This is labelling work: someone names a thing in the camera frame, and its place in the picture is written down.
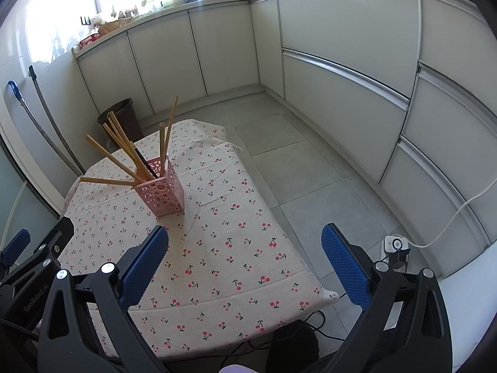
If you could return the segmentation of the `wooden chopstick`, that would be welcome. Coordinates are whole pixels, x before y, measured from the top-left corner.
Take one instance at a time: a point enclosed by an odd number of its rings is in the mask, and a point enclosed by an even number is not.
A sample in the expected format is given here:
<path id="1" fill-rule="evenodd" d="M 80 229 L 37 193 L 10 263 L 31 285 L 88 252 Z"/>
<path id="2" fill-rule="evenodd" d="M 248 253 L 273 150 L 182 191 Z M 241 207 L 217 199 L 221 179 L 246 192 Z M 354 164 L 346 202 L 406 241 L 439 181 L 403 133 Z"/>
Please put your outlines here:
<path id="1" fill-rule="evenodd" d="M 108 185 L 129 186 L 129 187 L 135 187 L 139 184 L 135 180 L 90 178 L 90 177 L 83 177 L 83 176 L 79 177 L 79 180 L 83 183 L 89 183 L 89 184 L 108 184 Z"/>
<path id="2" fill-rule="evenodd" d="M 138 183 L 143 183 L 144 179 L 140 177 L 137 173 L 125 166 L 121 161 L 115 158 L 110 152 L 103 148 L 91 135 L 86 135 L 86 141 L 101 155 L 108 158 L 113 164 L 122 169 L 125 173 L 134 178 Z"/>
<path id="3" fill-rule="evenodd" d="M 168 144 L 170 142 L 170 138 L 171 138 L 171 134 L 172 134 L 174 117 L 175 117 L 178 102 L 179 102 L 179 96 L 177 95 L 174 99 L 174 104 L 173 104 L 173 107 L 171 109 L 171 113 L 170 113 L 170 116 L 168 119 L 168 126 L 166 129 L 166 135 L 165 135 L 165 138 L 163 139 L 164 158 L 166 157 L 166 155 L 168 153 Z"/>
<path id="4" fill-rule="evenodd" d="M 160 153 L 159 178 L 162 178 L 165 173 L 165 158 L 166 158 L 165 132 L 166 132 L 166 125 L 164 122 L 160 122 L 159 123 L 159 153 Z"/>
<path id="5" fill-rule="evenodd" d="M 149 181 L 154 179 L 153 174 L 148 169 L 148 166 L 142 161 L 142 158 L 140 158 L 140 156 L 137 154 L 136 148 L 128 139 L 127 135 L 124 132 L 124 129 L 117 120 L 117 117 L 113 111 L 109 113 L 108 120 L 112 131 L 116 135 L 116 141 L 120 144 L 121 148 L 126 151 L 128 157 L 131 158 L 136 164 L 136 167 L 144 175 L 145 180 Z"/>
<path id="6" fill-rule="evenodd" d="M 126 143 L 122 138 L 119 132 L 114 131 L 113 128 L 108 126 L 107 124 L 103 125 L 106 132 L 109 133 L 111 138 L 115 141 L 115 143 L 128 155 L 128 157 L 133 161 L 136 165 L 137 169 L 142 173 L 145 180 L 149 181 L 153 179 L 153 176 L 150 175 L 140 158 L 136 155 L 135 150 L 131 147 L 130 144 Z"/>

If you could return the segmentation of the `black chopstick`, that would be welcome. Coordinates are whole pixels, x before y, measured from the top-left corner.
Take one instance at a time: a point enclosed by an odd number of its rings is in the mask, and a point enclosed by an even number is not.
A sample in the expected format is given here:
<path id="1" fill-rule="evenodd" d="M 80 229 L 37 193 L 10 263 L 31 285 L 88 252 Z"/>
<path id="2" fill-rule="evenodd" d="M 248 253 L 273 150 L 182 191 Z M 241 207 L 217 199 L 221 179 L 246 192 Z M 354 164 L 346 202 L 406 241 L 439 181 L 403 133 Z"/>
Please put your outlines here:
<path id="1" fill-rule="evenodd" d="M 154 169 L 150 166 L 148 161 L 142 156 L 142 153 L 138 150 L 138 148 L 136 146 L 133 146 L 133 147 L 134 147 L 134 150 L 136 152 L 136 155 L 138 156 L 138 158 L 140 158 L 140 160 L 142 161 L 142 163 L 144 164 L 144 166 L 146 167 L 146 169 L 148 170 L 150 175 L 153 176 L 153 178 L 158 178 Z"/>

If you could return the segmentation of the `white kitchen cabinets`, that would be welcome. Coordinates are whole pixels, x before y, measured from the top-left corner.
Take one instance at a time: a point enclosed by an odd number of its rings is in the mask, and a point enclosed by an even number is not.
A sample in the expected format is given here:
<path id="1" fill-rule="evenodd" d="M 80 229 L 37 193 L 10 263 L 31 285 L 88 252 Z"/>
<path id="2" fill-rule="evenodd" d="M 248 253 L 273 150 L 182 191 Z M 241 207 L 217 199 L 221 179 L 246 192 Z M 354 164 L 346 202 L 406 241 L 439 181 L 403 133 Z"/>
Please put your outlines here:
<path id="1" fill-rule="evenodd" d="M 210 0 L 75 55 L 140 120 L 263 87 L 340 151 L 447 276 L 496 241 L 496 33 L 472 0 Z"/>

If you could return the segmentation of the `black power adapter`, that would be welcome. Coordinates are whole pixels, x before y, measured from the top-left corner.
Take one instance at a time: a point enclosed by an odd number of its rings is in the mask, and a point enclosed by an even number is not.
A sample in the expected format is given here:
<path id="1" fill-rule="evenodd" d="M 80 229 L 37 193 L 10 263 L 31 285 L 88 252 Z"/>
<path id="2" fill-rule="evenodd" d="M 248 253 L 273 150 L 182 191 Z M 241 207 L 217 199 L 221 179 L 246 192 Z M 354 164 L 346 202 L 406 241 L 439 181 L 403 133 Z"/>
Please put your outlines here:
<path id="1" fill-rule="evenodd" d="M 410 249 L 403 249 L 392 253 L 389 256 L 389 265 L 392 269 L 407 269 Z"/>

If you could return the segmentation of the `cherry print tablecloth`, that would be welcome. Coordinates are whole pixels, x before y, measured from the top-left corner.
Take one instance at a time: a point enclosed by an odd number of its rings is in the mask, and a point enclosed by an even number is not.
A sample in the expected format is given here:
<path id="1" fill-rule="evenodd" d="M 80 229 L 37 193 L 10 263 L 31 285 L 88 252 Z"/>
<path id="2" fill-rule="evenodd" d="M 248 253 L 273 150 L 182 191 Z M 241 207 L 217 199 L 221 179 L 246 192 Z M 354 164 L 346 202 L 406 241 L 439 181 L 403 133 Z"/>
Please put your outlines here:
<path id="1" fill-rule="evenodd" d="M 169 247 L 130 316 L 157 357 L 212 352 L 267 334 L 336 302 L 305 265 L 223 127 L 183 120 L 169 144 L 185 209 L 156 218 L 135 190 L 76 182 L 64 214 L 74 235 L 60 256 L 73 274 L 92 273 L 166 228 Z M 90 178 L 123 178 L 108 159 Z"/>

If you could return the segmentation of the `pink perforated utensil holder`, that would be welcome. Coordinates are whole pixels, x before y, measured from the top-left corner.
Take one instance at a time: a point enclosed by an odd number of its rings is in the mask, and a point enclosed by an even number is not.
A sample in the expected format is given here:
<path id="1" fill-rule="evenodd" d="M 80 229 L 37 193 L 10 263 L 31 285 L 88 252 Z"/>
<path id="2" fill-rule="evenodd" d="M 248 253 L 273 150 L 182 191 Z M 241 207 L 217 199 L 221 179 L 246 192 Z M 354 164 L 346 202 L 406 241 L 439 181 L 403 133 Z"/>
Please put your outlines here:
<path id="1" fill-rule="evenodd" d="M 185 209 L 184 190 L 168 157 L 162 177 L 138 184 L 134 190 L 156 217 L 180 213 Z"/>

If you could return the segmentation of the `dark brown trash bin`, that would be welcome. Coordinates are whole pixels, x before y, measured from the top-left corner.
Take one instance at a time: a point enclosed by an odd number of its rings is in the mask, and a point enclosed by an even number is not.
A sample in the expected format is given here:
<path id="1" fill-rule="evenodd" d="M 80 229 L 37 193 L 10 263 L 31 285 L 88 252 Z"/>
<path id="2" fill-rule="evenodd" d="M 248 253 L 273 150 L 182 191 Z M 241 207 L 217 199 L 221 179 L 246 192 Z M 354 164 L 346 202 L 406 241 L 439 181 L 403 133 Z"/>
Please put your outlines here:
<path id="1" fill-rule="evenodd" d="M 130 140 L 136 142 L 144 138 L 142 128 L 136 116 L 132 98 L 124 99 L 113 104 L 109 109 L 106 109 L 97 120 L 101 126 L 110 126 L 109 119 L 111 112 L 115 114 L 123 131 Z"/>

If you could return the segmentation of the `wicker basket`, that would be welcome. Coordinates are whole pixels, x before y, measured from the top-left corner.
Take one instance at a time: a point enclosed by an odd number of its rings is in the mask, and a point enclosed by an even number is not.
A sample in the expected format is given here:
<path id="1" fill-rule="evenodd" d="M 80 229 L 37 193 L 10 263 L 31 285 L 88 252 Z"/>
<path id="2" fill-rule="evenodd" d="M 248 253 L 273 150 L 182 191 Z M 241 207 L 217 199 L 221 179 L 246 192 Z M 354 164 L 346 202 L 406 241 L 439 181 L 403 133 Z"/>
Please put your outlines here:
<path id="1" fill-rule="evenodd" d="M 101 36 L 110 34 L 111 32 L 118 30 L 122 26 L 128 25 L 131 22 L 130 18 L 126 19 L 117 19 L 111 22 L 105 22 L 104 24 L 98 27 L 98 33 Z"/>

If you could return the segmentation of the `blue handled mop pole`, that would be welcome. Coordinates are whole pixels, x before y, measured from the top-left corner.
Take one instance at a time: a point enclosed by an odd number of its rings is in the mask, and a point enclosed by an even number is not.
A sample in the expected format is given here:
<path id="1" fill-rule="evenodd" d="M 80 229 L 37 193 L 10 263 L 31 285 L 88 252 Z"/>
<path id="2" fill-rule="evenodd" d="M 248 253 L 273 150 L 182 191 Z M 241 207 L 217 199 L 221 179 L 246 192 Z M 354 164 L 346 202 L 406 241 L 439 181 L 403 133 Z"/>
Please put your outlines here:
<path id="1" fill-rule="evenodd" d="M 75 166 L 67 157 L 66 155 L 62 152 L 62 150 L 57 146 L 57 144 L 54 143 L 54 141 L 49 137 L 49 135 L 45 132 L 45 130 L 42 128 L 41 124 L 36 120 L 34 117 L 33 113 L 30 111 L 29 107 L 27 106 L 27 103 L 24 100 L 24 97 L 22 96 L 22 93 L 20 93 L 19 87 L 17 83 L 15 83 L 13 80 L 9 80 L 7 82 L 7 85 L 10 86 L 14 97 L 16 97 L 16 100 L 19 101 L 21 107 L 25 110 L 27 116 L 30 118 L 31 122 L 37 129 L 40 135 L 45 139 L 45 141 L 48 143 L 48 145 L 51 147 L 51 149 L 57 154 L 57 156 L 63 161 L 66 166 L 69 167 L 72 172 L 75 173 L 77 176 L 82 176 L 83 174 L 81 173 L 81 170 Z"/>

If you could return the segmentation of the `green handled mop pole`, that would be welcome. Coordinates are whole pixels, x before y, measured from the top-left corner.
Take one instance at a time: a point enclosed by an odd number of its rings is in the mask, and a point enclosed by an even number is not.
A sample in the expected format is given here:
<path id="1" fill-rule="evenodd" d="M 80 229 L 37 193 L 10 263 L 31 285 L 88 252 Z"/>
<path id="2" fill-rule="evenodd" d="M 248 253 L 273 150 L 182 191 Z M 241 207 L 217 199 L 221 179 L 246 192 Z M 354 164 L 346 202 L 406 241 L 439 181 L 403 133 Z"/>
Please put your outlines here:
<path id="1" fill-rule="evenodd" d="M 45 97 L 43 96 L 43 93 L 40 89 L 40 86 L 39 86 L 39 82 L 37 80 L 37 75 L 36 75 L 36 72 L 34 70 L 34 66 L 33 65 L 30 65 L 29 66 L 29 75 L 30 75 L 30 78 L 34 84 L 34 88 L 37 92 L 37 95 L 39 97 L 39 101 L 45 111 L 45 114 L 47 116 L 47 118 L 49 119 L 49 121 L 51 122 L 51 125 L 52 125 L 52 128 L 54 129 L 54 131 L 56 132 L 59 140 L 61 141 L 61 143 L 63 144 L 63 146 L 65 147 L 67 153 L 70 155 L 70 157 L 72 158 L 72 162 L 77 166 L 77 168 L 79 169 L 78 171 L 78 174 L 79 175 L 83 175 L 85 172 L 86 172 L 86 169 L 84 168 L 83 164 L 81 164 L 79 162 L 79 160 L 77 159 L 77 156 L 75 155 L 75 153 L 73 152 L 72 148 L 69 146 L 68 142 L 66 141 L 64 135 L 62 134 L 59 126 L 57 125 L 56 121 L 55 121 L 55 118 L 53 117 L 53 115 L 51 114 L 51 110 L 48 106 L 48 104 L 46 103 L 45 101 Z"/>

